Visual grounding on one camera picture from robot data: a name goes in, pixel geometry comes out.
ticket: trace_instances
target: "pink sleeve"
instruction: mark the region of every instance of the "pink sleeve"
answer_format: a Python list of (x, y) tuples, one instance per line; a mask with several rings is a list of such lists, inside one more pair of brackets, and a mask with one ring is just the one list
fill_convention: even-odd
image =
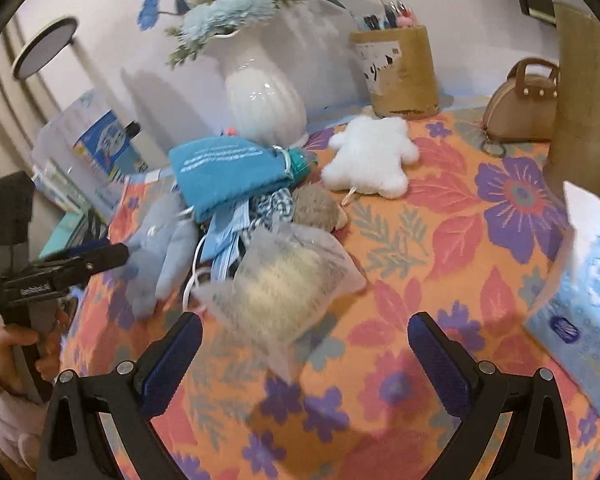
[(35, 471), (46, 405), (8, 394), (0, 386), (0, 450), (18, 466)]

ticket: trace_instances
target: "screw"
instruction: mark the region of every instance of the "screw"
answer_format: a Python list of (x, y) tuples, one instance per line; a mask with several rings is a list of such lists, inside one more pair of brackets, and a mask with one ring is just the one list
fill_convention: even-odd
[(74, 372), (72, 370), (65, 370), (64, 372), (62, 372), (60, 374), (60, 377), (58, 377), (58, 379), (61, 383), (68, 383), (73, 378), (74, 378)]
[(134, 364), (131, 361), (122, 361), (118, 366), (116, 366), (116, 371), (120, 375), (127, 375), (134, 369)]
[(545, 381), (550, 381), (554, 378), (554, 374), (549, 368), (540, 368), (540, 377), (542, 377)]
[(478, 368), (483, 374), (487, 375), (491, 375), (496, 371), (496, 366), (491, 361), (480, 361)]

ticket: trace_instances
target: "pen holder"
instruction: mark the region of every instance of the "pen holder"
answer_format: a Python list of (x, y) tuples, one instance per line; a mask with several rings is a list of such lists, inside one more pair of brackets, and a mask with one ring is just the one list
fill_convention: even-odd
[(378, 117), (423, 119), (440, 111), (426, 27), (352, 32)]

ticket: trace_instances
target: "orange tablecloth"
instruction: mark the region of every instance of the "orange tablecloth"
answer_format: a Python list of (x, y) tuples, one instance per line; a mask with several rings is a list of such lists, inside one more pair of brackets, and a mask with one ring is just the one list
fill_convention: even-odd
[[(421, 150), (398, 200), (362, 197), (348, 208), (338, 238), (366, 270), (364, 294), (335, 302), (310, 333), (315, 348), (298, 384), (267, 372), (249, 348), (215, 320), (167, 412), (153, 424), (191, 480), (419, 480), (451, 437), (449, 417), (405, 338), (405, 323), (428, 311), (478, 360), (502, 371), (554, 371), (568, 418), (574, 478), (600, 470), (600, 420), (587, 399), (523, 332), (521, 322), (560, 244), (564, 213), (542, 190), (545, 146), (478, 150), (480, 110), (411, 123)], [(333, 130), (310, 139), (320, 164)], [(124, 241), (160, 181), (128, 186), (110, 229)], [(136, 359), (180, 313), (180, 298), (134, 322), (126, 283), (93, 279), (62, 363), (80, 374), (109, 372)], [(504, 436), (501, 417), (476, 478), (483, 478)], [(135, 472), (112, 446), (125, 475)]]

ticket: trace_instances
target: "round lamp shade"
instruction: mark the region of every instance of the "round lamp shade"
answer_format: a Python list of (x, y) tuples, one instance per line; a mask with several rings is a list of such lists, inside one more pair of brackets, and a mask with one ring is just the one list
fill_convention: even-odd
[(11, 73), (16, 79), (26, 79), (51, 61), (72, 40), (78, 19), (63, 16), (49, 23), (27, 43), (13, 62)]

